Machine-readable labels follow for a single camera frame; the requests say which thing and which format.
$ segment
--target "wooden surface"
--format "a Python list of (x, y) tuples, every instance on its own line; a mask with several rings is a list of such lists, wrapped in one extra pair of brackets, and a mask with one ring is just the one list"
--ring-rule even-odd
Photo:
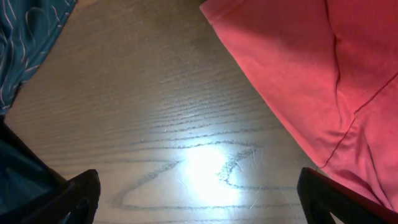
[(200, 1), (81, 1), (6, 123), (95, 223), (305, 223), (314, 167), (218, 40)]

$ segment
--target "teal striped cloth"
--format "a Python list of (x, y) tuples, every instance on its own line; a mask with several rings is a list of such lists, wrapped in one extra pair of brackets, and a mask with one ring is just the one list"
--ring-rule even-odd
[(40, 67), (75, 0), (0, 0), (0, 115)]

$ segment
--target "black object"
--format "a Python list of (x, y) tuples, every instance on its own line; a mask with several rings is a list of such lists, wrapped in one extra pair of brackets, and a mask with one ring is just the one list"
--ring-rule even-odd
[(343, 223), (398, 223), (398, 214), (304, 167), (297, 192), (308, 224), (335, 224), (330, 213)]
[[(93, 223), (100, 198), (97, 171), (88, 170), (66, 181), (47, 167), (4, 124), (4, 117), (0, 117), (0, 142), (10, 146), (6, 151), (0, 151), (0, 205), (3, 211), (10, 208), (0, 215), (0, 223)], [(33, 182), (34, 189), (42, 191), (35, 193), (34, 190), (23, 189), (21, 183), (24, 182), (28, 186)]]

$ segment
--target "red fabric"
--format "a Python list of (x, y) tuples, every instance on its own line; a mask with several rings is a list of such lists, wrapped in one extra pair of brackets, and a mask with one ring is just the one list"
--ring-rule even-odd
[(398, 210), (398, 1), (207, 0), (218, 37), (332, 179)]

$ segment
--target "red garment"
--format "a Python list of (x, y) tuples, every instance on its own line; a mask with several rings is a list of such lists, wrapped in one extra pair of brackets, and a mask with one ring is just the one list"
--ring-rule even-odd
[(271, 110), (332, 179), (398, 210), (398, 1), (207, 0)]

